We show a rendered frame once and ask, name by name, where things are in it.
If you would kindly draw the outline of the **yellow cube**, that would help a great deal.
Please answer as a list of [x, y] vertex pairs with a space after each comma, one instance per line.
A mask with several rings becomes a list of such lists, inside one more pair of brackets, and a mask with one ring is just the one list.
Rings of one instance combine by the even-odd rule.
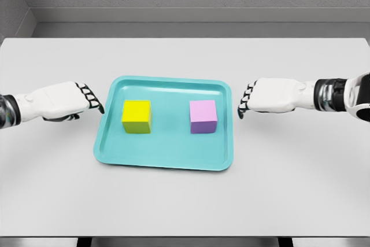
[[125, 100], [121, 122], [127, 134], [151, 133], [152, 111], [149, 100]]

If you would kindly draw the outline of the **pink cube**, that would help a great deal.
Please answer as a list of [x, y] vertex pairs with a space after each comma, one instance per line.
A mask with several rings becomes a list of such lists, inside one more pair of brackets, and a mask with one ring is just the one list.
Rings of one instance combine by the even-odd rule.
[[217, 122], [215, 100], [190, 101], [190, 132], [192, 134], [214, 133]]

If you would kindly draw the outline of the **teal rectangular tray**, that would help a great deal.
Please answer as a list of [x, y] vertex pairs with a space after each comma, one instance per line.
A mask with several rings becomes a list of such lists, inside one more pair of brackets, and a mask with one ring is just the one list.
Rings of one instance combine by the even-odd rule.
[[[127, 134], [121, 123], [126, 100], [149, 100], [149, 134]], [[192, 134], [190, 101], [214, 100], [214, 133]], [[94, 143], [101, 163], [223, 171], [234, 159], [232, 94], [218, 80], [121, 76], [110, 86]]]

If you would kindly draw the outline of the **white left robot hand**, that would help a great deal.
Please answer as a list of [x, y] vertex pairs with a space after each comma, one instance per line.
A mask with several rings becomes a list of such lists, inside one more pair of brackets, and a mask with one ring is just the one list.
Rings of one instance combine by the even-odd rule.
[[89, 109], [105, 113], [103, 105], [85, 83], [63, 82], [43, 87], [32, 92], [31, 97], [32, 107], [45, 121], [77, 120]]

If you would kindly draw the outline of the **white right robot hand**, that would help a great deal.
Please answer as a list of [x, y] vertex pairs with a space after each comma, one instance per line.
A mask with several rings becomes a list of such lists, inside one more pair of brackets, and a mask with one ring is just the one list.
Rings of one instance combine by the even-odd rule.
[[240, 119], [248, 111], [259, 113], [292, 112], [297, 104], [295, 97], [305, 86], [294, 79], [260, 78], [249, 83], [240, 100], [237, 113]]

